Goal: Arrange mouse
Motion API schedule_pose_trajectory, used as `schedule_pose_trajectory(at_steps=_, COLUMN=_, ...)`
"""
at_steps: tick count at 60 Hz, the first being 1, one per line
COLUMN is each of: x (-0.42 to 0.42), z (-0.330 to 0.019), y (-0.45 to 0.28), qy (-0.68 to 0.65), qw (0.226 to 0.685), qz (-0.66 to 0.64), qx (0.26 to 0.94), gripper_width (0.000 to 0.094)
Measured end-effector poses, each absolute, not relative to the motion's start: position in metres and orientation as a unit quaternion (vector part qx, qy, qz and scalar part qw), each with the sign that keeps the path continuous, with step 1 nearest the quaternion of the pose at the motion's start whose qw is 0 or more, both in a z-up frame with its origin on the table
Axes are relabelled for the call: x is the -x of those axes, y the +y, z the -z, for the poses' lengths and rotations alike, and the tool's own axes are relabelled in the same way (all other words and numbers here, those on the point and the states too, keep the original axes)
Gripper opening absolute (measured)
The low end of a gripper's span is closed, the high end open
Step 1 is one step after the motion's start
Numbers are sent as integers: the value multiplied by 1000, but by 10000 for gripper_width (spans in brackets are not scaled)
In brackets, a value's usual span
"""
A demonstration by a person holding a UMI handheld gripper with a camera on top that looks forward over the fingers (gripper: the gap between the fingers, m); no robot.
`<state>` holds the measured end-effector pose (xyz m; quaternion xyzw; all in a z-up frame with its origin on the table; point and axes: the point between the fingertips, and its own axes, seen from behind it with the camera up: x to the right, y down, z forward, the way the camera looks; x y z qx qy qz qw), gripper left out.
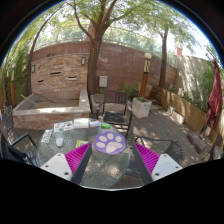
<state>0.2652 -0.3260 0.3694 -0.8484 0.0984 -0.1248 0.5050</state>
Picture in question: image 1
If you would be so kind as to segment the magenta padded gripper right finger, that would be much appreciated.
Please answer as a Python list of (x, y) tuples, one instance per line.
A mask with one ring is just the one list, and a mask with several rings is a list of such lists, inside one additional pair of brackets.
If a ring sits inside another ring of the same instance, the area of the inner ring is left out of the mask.
[(158, 154), (138, 143), (133, 144), (133, 154), (145, 185), (182, 169), (168, 154)]

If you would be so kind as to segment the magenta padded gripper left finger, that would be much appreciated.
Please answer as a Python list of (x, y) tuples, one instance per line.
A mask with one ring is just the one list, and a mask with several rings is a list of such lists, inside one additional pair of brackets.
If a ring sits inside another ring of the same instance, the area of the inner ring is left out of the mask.
[(57, 153), (41, 169), (79, 185), (91, 153), (92, 145), (88, 142), (66, 154)]

